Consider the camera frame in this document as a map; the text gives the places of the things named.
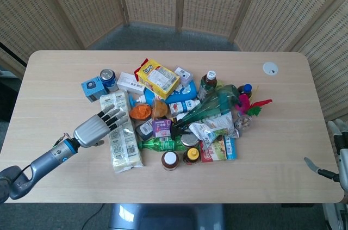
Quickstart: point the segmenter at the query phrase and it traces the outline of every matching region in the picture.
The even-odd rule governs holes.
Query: white box
[[[121,90],[144,95],[145,86],[137,82],[133,74],[121,72],[117,81],[117,86],[119,86]]]

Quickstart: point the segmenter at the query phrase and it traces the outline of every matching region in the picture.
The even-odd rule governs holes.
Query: wooden table
[[[35,52],[0,154],[0,170],[25,167],[63,132],[72,133],[99,112],[99,101],[90,103],[84,97],[81,82],[104,68],[117,76],[121,71],[132,73],[147,57],[172,70],[185,67],[196,84],[208,70],[215,70],[225,83],[259,85],[253,100],[273,99],[236,141],[238,160],[181,163],[168,172],[161,167],[162,153],[143,150],[145,167],[115,174],[108,144],[80,148],[17,202],[323,203],[343,198],[338,183],[316,175],[303,161],[308,156],[337,172],[308,62],[299,53]],[[278,75],[263,72],[266,61],[278,65]]]

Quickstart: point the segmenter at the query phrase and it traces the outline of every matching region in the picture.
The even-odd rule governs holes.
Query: blue can
[[[119,89],[119,87],[117,86],[116,74],[113,70],[110,70],[110,69],[102,70],[100,72],[100,79],[102,80],[104,87],[109,92],[114,92]]]

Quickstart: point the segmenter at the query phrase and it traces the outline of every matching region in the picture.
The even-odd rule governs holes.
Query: white plastic package
[[[128,116],[128,121],[109,133],[111,161],[114,171],[120,173],[133,167],[144,166],[141,161],[141,155],[138,149],[138,143],[134,132],[134,126],[129,117],[131,109],[128,100],[128,93],[118,90],[115,93],[103,95],[100,97],[101,108],[113,104],[115,108],[120,108]]]
[[[238,131],[234,128],[231,112],[227,114],[211,117],[203,123],[194,122],[189,126],[190,130],[203,141],[203,149],[206,150],[213,141],[219,136],[238,138]]]

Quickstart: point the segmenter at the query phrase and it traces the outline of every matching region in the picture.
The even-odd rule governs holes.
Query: robotic hand
[[[15,200],[25,196],[42,177],[76,154],[80,146],[97,146],[103,137],[127,122],[128,117],[124,117],[126,113],[119,109],[112,110],[113,108],[113,104],[105,107],[100,113],[78,126],[73,138],[64,133],[51,150],[23,170],[18,166],[11,166],[1,171],[0,203],[4,203],[9,197]],[[23,173],[28,167],[32,170],[31,179]]]
[[[339,174],[317,167],[307,157],[304,159],[307,166],[315,173],[332,179],[335,182],[339,182],[341,187],[345,191],[348,191],[348,125],[340,119],[336,119],[334,122],[329,121],[327,125],[333,134],[337,155],[339,157]]]

